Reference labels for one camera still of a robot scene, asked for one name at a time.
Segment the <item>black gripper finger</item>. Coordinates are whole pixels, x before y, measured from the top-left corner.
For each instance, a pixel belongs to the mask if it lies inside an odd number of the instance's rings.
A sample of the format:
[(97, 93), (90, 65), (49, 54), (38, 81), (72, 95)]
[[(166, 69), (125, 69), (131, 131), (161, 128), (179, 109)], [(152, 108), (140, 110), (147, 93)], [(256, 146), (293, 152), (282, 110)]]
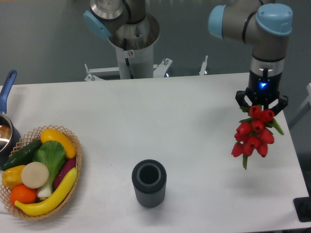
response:
[[(249, 100), (251, 101), (251, 105), (249, 105), (246, 102), (245, 97), (249, 98)], [(236, 95), (235, 95), (235, 99), (236, 99), (238, 105), (240, 107), (245, 107), (245, 108), (250, 108), (251, 106), (254, 105), (253, 104), (253, 97), (254, 97), (254, 94), (249, 89), (239, 90), (239, 91), (236, 92)]]
[(287, 105), (288, 105), (288, 97), (279, 95), (277, 99), (277, 104), (272, 108), (269, 107), (268, 110), (273, 111), (274, 115), (278, 115)]

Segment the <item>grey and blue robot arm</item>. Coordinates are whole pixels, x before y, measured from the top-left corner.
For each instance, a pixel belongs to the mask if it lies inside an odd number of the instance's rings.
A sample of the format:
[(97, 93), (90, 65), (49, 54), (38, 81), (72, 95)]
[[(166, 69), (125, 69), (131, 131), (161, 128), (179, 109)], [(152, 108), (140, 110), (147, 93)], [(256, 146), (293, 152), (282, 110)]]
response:
[[(115, 48), (122, 79), (154, 77), (154, 44), (159, 23), (143, 0), (92, 0), (83, 15), (88, 28)], [(221, 39), (253, 47), (248, 87), (236, 93), (239, 106), (262, 105), (275, 114), (288, 104), (279, 93), (293, 12), (273, 0), (238, 0), (218, 5), (208, 18), (208, 31)]]

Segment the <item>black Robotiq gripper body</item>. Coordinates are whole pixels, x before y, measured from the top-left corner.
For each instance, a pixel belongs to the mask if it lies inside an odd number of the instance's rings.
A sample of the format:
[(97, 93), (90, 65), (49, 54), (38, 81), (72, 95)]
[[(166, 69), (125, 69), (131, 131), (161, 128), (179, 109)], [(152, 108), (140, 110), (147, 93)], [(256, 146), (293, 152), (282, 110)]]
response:
[(279, 83), (281, 74), (268, 77), (267, 75), (257, 75), (250, 71), (246, 96), (253, 105), (268, 106), (279, 98)]

